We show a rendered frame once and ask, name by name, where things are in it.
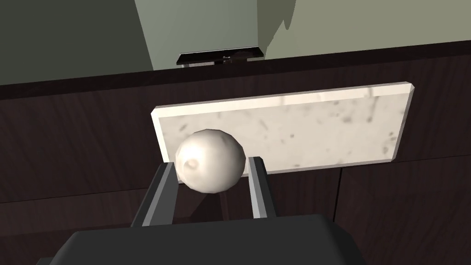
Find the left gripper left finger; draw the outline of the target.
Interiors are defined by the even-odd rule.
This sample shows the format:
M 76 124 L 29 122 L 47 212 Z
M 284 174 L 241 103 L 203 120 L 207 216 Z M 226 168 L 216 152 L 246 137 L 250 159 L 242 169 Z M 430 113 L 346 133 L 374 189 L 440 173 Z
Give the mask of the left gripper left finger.
M 172 224 L 178 185 L 174 163 L 162 163 L 146 191 L 131 227 Z

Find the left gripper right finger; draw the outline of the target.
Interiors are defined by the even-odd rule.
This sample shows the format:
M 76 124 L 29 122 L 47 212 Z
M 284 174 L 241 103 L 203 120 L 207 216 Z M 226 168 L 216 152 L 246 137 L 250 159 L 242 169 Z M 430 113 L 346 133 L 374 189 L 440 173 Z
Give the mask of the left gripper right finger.
M 248 158 L 248 182 L 254 218 L 277 216 L 272 194 L 267 181 L 267 172 L 261 157 Z

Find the white marble drawer front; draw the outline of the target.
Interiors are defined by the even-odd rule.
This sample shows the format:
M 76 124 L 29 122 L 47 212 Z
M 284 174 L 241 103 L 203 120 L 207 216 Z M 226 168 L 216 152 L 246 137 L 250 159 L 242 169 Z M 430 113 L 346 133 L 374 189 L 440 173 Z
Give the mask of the white marble drawer front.
M 164 162 L 192 133 L 218 129 L 268 173 L 286 173 L 391 162 L 413 92 L 398 82 L 156 106 L 151 116 Z

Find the black flat appliance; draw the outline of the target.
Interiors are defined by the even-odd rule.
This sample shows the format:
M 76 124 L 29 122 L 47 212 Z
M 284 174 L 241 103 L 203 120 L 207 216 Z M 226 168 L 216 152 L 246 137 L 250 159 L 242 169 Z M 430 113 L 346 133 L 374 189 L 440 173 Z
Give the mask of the black flat appliance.
M 250 58 L 262 57 L 264 57 L 264 54 L 258 46 L 240 47 L 222 50 L 181 53 L 178 57 L 176 65 L 188 67 L 190 64 L 198 63 L 224 64 L 232 63 L 233 61 L 247 61 Z

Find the white ball knob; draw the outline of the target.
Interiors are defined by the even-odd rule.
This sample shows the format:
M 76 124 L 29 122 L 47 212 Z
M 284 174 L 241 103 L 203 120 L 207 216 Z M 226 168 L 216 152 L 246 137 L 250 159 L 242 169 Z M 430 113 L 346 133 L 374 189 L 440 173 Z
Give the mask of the white ball knob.
M 197 131 L 175 153 L 180 181 L 201 193 L 219 193 L 234 186 L 246 168 L 246 154 L 230 134 L 216 129 Z

